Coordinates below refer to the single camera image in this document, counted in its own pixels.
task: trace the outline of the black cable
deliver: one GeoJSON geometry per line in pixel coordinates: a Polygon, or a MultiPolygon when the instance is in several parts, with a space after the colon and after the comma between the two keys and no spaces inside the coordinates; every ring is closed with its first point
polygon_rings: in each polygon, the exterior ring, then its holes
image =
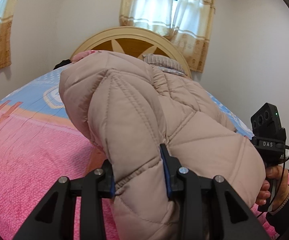
{"type": "MultiPolygon", "coordinates": [[[[276,189],[275,195],[274,195],[273,199],[271,200],[269,206],[271,206],[271,204],[274,202],[274,199],[276,198],[277,193],[279,192],[279,189],[280,189],[280,186],[281,186],[281,183],[282,183],[282,180],[283,180],[283,175],[284,175],[285,168],[286,168],[286,151],[284,151],[284,153],[283,153],[283,168],[282,168],[282,174],[281,174],[281,179],[280,179],[280,182],[279,182],[279,186],[278,186],[278,188],[276,189]]],[[[257,218],[259,218],[260,216],[262,216],[263,213],[264,213],[264,212],[261,212],[260,215],[257,216],[257,218]]]]}

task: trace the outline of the person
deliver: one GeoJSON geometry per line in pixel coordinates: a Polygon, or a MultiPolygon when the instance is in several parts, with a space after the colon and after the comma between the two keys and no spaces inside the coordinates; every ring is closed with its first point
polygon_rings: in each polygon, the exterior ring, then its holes
{"type": "MultiPolygon", "coordinates": [[[[280,235],[279,240],[289,240],[289,185],[288,185],[288,170],[282,175],[282,167],[274,166],[266,169],[266,177],[269,179],[282,180],[276,198],[273,201],[272,212],[268,212],[266,219],[270,225],[275,228],[275,231],[280,235]]],[[[266,199],[270,197],[268,191],[270,184],[265,180],[256,199],[256,204],[264,205],[266,199]]]]}

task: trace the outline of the bed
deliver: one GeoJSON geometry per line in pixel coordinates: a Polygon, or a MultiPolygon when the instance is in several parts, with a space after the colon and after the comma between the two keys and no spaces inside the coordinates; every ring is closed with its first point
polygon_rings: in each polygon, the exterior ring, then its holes
{"type": "MultiPolygon", "coordinates": [[[[72,56],[86,50],[110,50],[142,58],[153,53],[177,60],[191,78],[182,54],[165,38],[144,29],[117,27],[84,42],[72,56]]],[[[62,175],[83,177],[101,165],[100,151],[72,125],[58,93],[60,73],[51,71],[0,101],[0,236],[11,240],[43,195],[62,175]]],[[[238,133],[252,132],[210,95],[231,119],[238,133]]],[[[103,201],[108,239],[118,239],[108,201],[103,201]]],[[[79,239],[79,201],[74,239],[79,239]]]]}

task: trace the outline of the hand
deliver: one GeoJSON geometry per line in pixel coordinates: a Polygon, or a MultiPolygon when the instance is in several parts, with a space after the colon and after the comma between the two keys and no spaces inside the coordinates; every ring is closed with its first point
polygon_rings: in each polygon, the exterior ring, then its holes
{"type": "MultiPolygon", "coordinates": [[[[266,177],[268,179],[277,179],[278,180],[277,187],[279,186],[281,175],[282,175],[281,166],[273,166],[266,168],[266,177]]],[[[287,196],[289,195],[288,175],[289,172],[287,169],[285,169],[279,192],[277,193],[277,196],[273,201],[272,211],[278,209],[279,206],[282,205],[282,203],[286,200],[287,196]]],[[[266,199],[270,197],[269,187],[270,187],[269,182],[265,180],[257,196],[257,200],[255,201],[255,203],[258,204],[259,206],[265,205],[266,199]]]]}

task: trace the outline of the handle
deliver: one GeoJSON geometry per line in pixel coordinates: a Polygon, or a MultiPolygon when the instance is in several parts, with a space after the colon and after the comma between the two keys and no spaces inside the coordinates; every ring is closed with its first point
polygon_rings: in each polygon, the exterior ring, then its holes
{"type": "Polygon", "coordinates": [[[272,199],[274,198],[274,195],[276,194],[277,180],[276,179],[268,179],[268,178],[266,178],[266,180],[270,183],[269,192],[270,192],[271,196],[269,198],[267,198],[267,202],[265,203],[265,205],[258,206],[259,212],[272,211],[272,204],[270,205],[270,202],[272,201],[272,199]]]}
{"type": "Polygon", "coordinates": [[[80,240],[106,240],[102,199],[99,197],[98,183],[105,179],[105,171],[96,169],[83,179],[80,210],[80,240]]]}

